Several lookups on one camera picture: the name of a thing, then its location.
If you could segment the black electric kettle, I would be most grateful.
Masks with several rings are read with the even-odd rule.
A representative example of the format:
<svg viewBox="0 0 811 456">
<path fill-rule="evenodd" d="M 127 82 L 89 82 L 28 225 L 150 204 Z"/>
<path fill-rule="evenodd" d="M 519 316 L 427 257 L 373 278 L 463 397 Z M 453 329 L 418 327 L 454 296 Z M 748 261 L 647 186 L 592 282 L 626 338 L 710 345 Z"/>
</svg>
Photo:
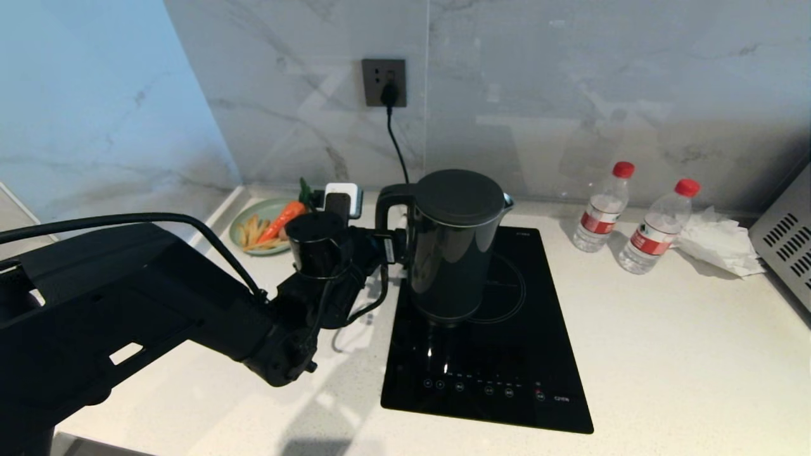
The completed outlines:
<svg viewBox="0 0 811 456">
<path fill-rule="evenodd" d="M 402 264 L 408 295 L 429 321 L 454 326 L 472 317 L 483 298 L 496 231 L 514 202 L 486 175 L 462 168 L 427 174 L 414 184 L 384 187 L 374 224 L 388 227 L 393 206 L 407 208 Z"/>
</svg>

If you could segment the red-capped water bottle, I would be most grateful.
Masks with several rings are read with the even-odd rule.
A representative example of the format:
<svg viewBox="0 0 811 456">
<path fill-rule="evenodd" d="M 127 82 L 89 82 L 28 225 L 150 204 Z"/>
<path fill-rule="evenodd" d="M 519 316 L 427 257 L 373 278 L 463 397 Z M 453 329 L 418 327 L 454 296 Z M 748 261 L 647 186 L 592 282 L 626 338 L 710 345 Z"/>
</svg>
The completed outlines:
<svg viewBox="0 0 811 456">
<path fill-rule="evenodd" d="M 637 275 L 651 272 L 689 222 L 700 190 L 699 182 L 681 179 L 671 193 L 655 200 L 620 252 L 620 266 Z"/>
<path fill-rule="evenodd" d="M 606 245 L 629 203 L 630 180 L 635 170 L 631 162 L 618 161 L 610 176 L 591 194 L 572 237 L 580 251 L 597 252 Z"/>
</svg>

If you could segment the orange toy carrot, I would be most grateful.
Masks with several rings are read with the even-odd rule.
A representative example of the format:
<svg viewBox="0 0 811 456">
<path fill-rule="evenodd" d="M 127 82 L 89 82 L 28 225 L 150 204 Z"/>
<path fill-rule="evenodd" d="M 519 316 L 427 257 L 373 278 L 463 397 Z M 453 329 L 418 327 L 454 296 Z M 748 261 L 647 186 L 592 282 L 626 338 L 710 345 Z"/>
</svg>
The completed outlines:
<svg viewBox="0 0 811 456">
<path fill-rule="evenodd" d="M 315 206 L 312 202 L 312 188 L 307 183 L 306 179 L 299 179 L 300 193 L 298 199 L 292 200 L 284 206 L 281 213 L 269 223 L 267 228 L 261 231 L 260 236 L 254 242 L 255 246 L 275 246 L 276 244 L 286 241 L 286 225 L 293 219 L 304 215 L 305 213 L 313 212 Z"/>
</svg>

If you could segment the yellow toy fries pile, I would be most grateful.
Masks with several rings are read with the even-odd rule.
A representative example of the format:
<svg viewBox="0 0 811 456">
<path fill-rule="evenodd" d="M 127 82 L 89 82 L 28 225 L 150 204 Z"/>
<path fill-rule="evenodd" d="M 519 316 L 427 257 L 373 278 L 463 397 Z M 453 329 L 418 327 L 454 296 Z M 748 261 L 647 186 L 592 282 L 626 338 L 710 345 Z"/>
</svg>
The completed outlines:
<svg viewBox="0 0 811 456">
<path fill-rule="evenodd" d="M 240 246 L 244 252 L 253 255 L 266 254 L 290 246 L 288 239 L 282 243 L 276 244 L 275 246 L 264 246 L 264 248 L 254 245 L 254 242 L 256 242 L 256 239 L 258 239 L 260 236 L 261 231 L 267 228 L 270 222 L 272 222 L 271 219 L 261 218 L 258 216 L 258 214 L 253 214 L 249 216 L 248 219 L 244 220 L 244 222 L 238 223 L 236 225 L 237 245 Z"/>
</svg>

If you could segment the black glass induction cooktop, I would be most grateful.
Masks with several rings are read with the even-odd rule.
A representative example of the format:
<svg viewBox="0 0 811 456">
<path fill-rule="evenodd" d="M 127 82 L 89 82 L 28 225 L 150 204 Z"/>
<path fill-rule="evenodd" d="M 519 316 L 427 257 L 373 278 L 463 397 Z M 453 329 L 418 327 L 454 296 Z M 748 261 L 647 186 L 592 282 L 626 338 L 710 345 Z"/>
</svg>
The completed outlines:
<svg viewBox="0 0 811 456">
<path fill-rule="evenodd" d="M 381 406 L 594 432 L 539 230 L 499 228 L 482 303 L 452 328 L 429 323 L 402 281 Z"/>
</svg>

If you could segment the crumpled white tissue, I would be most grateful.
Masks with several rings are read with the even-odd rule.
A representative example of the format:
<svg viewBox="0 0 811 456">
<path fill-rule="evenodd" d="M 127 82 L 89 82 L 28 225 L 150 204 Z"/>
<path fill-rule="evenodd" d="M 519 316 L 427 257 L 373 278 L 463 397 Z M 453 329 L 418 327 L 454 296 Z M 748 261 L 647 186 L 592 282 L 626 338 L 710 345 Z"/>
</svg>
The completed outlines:
<svg viewBox="0 0 811 456">
<path fill-rule="evenodd" d="M 739 278 L 767 271 L 748 229 L 713 206 L 691 215 L 673 248 Z"/>
</svg>

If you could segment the silver vented appliance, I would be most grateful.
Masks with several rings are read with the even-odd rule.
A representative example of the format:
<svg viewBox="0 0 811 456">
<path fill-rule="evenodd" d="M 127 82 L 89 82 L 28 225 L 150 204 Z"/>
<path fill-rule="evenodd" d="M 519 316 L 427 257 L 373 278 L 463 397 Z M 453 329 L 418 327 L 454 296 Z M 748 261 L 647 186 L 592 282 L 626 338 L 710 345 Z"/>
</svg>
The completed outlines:
<svg viewBox="0 0 811 456">
<path fill-rule="evenodd" d="M 756 254 L 811 315 L 811 163 L 748 234 Z"/>
</svg>

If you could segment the dark grey wall socket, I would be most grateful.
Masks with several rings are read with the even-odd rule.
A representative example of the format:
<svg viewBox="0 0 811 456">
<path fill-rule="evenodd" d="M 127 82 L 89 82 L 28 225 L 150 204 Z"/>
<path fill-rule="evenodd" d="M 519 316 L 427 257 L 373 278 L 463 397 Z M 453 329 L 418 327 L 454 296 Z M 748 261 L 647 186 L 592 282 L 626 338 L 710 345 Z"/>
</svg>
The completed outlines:
<svg viewBox="0 0 811 456">
<path fill-rule="evenodd" d="M 397 108 L 405 108 L 407 102 L 406 60 L 383 60 L 383 58 L 364 58 L 361 60 L 363 98 L 367 107 L 384 107 L 381 100 L 386 86 L 395 86 L 398 90 Z"/>
</svg>

